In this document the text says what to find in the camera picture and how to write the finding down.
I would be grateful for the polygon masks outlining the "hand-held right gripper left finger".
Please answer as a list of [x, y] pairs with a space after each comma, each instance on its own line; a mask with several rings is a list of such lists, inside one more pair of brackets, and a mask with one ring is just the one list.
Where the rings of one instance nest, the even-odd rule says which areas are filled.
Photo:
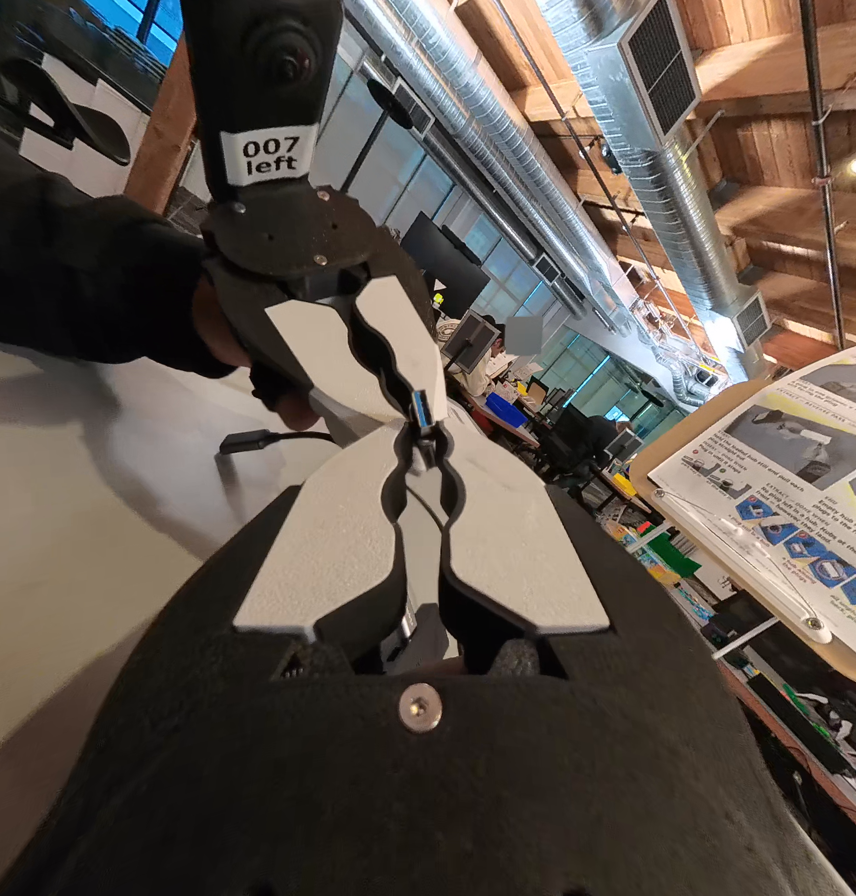
[[348, 658], [377, 649], [407, 601], [399, 517], [407, 424], [336, 453], [300, 487], [233, 625], [322, 642]]

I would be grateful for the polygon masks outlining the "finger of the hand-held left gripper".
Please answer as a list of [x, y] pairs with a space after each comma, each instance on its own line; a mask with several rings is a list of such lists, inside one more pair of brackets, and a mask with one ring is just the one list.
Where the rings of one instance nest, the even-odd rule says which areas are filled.
[[266, 308], [265, 316], [310, 381], [310, 406], [340, 446], [384, 426], [414, 437], [411, 414], [392, 405], [378, 375], [355, 357], [348, 325], [335, 308], [290, 300]]
[[351, 324], [357, 358], [377, 376], [391, 404], [412, 414], [412, 395], [424, 391], [435, 421], [447, 418], [440, 353], [396, 277], [370, 280], [355, 298]]

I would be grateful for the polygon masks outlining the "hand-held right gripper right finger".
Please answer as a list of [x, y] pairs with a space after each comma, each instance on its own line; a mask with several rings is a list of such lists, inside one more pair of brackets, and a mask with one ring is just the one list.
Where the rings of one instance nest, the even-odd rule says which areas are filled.
[[601, 633], [611, 620], [543, 481], [473, 425], [438, 424], [447, 520], [441, 619], [465, 658], [505, 642]]

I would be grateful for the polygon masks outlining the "person's left forearm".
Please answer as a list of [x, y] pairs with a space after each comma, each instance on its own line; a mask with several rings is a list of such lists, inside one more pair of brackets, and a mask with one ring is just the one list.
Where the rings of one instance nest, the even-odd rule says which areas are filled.
[[215, 379], [194, 328], [207, 249], [124, 196], [92, 198], [0, 138], [0, 343]]

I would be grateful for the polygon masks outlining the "person's left hand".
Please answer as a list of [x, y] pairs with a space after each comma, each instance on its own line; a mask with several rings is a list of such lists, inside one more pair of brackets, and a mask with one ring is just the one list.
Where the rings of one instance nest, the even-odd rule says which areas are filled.
[[[217, 361], [251, 371], [250, 355], [238, 342], [219, 305], [215, 287], [206, 276], [200, 278], [195, 289], [191, 313], [198, 336]], [[307, 395], [295, 390], [282, 392], [269, 400], [266, 407], [277, 414], [290, 431], [308, 431], [320, 421], [320, 415], [311, 407]]]

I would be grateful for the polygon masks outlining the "black monitor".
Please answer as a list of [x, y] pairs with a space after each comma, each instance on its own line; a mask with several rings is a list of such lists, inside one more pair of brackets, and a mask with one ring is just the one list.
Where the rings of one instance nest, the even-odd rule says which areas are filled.
[[472, 250], [424, 211], [403, 235], [401, 247], [422, 272], [430, 297], [442, 298], [440, 310], [449, 318], [463, 317], [489, 284]]

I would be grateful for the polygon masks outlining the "wooden column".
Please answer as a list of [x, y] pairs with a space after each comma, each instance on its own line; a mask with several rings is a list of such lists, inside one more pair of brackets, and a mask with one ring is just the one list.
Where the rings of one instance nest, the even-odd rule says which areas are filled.
[[163, 215], [185, 168], [196, 125], [188, 49], [182, 33], [131, 164], [124, 195]]

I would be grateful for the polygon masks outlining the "black stand pole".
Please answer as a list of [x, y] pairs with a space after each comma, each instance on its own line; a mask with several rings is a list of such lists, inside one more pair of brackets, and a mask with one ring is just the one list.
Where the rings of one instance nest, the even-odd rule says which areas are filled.
[[380, 115], [344, 178], [340, 187], [340, 193], [343, 195], [348, 195], [350, 193], [350, 189], [353, 186], [357, 175], [362, 170], [369, 153], [373, 149], [388, 121], [393, 121], [405, 131], [411, 131], [413, 129], [413, 122], [408, 109], [385, 84], [382, 84], [376, 78], [370, 77], [367, 79], [366, 86], [370, 97], [380, 109]]

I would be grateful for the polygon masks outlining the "green box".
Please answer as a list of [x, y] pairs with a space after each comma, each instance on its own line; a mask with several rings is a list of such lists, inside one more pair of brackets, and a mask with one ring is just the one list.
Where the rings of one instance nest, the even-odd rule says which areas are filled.
[[700, 563], [686, 556], [672, 543], [672, 536], [669, 533], [658, 535], [651, 542], [643, 545], [640, 551], [653, 554], [663, 566], [680, 579], [693, 577], [702, 568]]

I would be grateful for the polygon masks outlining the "clear acrylic clip bar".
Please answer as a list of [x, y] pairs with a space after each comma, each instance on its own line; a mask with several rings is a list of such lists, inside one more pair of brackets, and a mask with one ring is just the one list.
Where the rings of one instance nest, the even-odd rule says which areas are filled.
[[662, 487], [653, 487], [653, 502], [688, 540], [775, 616], [814, 644], [833, 642], [835, 628], [810, 589], [743, 524]]

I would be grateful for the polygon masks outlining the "white cabinet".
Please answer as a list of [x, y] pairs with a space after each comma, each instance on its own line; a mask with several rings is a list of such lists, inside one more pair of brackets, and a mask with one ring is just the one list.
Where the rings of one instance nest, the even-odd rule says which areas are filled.
[[[87, 81], [55, 56], [44, 54], [41, 65], [71, 102], [105, 113], [120, 125], [130, 144], [133, 161], [150, 116], [106, 82], [99, 79], [93, 83]], [[120, 195], [129, 176], [129, 167], [109, 161], [80, 141], [67, 150], [31, 131], [24, 131], [19, 154], [45, 170], [66, 177], [92, 197]]]

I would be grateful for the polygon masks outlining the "instruction sheet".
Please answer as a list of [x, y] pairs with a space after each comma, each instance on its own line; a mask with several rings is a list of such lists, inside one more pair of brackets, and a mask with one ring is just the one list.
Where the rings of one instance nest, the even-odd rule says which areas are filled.
[[651, 474], [743, 524], [856, 623], [856, 347], [765, 387]]

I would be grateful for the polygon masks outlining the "silver ventilation duct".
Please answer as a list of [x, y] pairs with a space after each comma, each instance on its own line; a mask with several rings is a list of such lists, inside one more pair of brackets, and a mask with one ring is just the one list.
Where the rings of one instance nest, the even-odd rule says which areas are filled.
[[521, 214], [609, 331], [633, 334], [623, 271], [500, 79], [440, 1], [346, 1], [479, 170]]
[[758, 342], [737, 328], [753, 290], [738, 280], [685, 127], [701, 89], [676, 2], [537, 5], [714, 355], [736, 384], [762, 377]]

